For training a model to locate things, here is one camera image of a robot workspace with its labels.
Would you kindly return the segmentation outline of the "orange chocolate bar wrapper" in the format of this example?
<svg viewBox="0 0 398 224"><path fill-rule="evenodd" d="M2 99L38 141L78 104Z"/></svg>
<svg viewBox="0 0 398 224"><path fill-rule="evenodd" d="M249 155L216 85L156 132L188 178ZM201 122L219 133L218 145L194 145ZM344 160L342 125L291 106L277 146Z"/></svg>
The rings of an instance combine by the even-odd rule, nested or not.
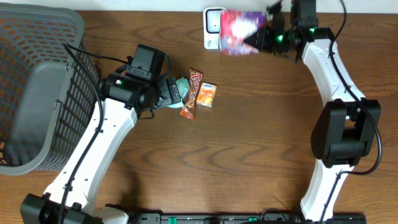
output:
<svg viewBox="0 0 398 224"><path fill-rule="evenodd" d="M195 69L190 69L190 88L188 91L188 98L184 104L184 107L180 110L180 115L188 119L195 119L195 103L202 80L202 72Z"/></svg>

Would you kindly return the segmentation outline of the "orange tissue pack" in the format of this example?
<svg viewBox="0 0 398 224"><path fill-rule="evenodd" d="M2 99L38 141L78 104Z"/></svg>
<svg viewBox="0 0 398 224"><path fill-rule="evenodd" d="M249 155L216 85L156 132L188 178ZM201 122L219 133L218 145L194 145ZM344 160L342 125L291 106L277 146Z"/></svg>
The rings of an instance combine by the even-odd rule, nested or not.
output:
<svg viewBox="0 0 398 224"><path fill-rule="evenodd" d="M197 96L197 104L211 108L216 95L217 86L210 83L202 83Z"/></svg>

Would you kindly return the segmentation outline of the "mint green wipes pack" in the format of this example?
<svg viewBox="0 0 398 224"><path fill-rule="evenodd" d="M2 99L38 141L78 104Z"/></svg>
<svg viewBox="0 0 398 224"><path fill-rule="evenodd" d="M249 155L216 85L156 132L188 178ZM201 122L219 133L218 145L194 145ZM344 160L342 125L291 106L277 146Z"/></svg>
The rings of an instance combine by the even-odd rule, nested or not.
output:
<svg viewBox="0 0 398 224"><path fill-rule="evenodd" d="M179 91L179 95L180 95L180 102L170 105L169 108L183 108L184 107L184 99L185 99L186 95L188 94L190 84L186 78L182 77L177 80L177 87L178 87L178 91Z"/></svg>

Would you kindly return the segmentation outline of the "red purple snack packet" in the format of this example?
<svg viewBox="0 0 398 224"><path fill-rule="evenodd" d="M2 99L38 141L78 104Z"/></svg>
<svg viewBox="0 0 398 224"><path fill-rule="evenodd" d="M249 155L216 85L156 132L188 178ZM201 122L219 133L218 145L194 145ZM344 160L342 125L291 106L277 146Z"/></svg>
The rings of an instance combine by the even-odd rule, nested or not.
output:
<svg viewBox="0 0 398 224"><path fill-rule="evenodd" d="M244 42L266 23L264 11L223 9L220 15L219 51L223 55L258 54L259 50Z"/></svg>

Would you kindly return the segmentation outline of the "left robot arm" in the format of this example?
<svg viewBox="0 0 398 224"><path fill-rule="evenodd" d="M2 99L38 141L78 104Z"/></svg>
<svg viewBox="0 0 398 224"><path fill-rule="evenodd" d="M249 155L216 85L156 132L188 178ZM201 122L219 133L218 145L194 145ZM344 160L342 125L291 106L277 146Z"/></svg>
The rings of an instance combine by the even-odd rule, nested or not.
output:
<svg viewBox="0 0 398 224"><path fill-rule="evenodd" d="M95 208L105 173L143 111L181 101L174 77L111 73L99 85L100 101L67 164L42 196L21 205L24 223L128 223L128 211Z"/></svg>

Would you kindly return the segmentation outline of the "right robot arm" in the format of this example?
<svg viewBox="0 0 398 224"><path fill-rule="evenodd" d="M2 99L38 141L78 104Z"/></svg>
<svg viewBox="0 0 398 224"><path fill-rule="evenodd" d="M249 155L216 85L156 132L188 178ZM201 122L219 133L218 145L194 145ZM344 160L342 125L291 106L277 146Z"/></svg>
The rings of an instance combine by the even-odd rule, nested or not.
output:
<svg viewBox="0 0 398 224"><path fill-rule="evenodd" d="M244 39L260 52L284 56L296 51L312 74L323 102L310 143L316 159L300 211L290 223L332 223L333 207L349 175L368 175L381 162L382 140L377 127L381 107L369 100L348 74L329 27L319 27L315 1L290 3L289 29L281 1L268 6L271 24Z"/></svg>

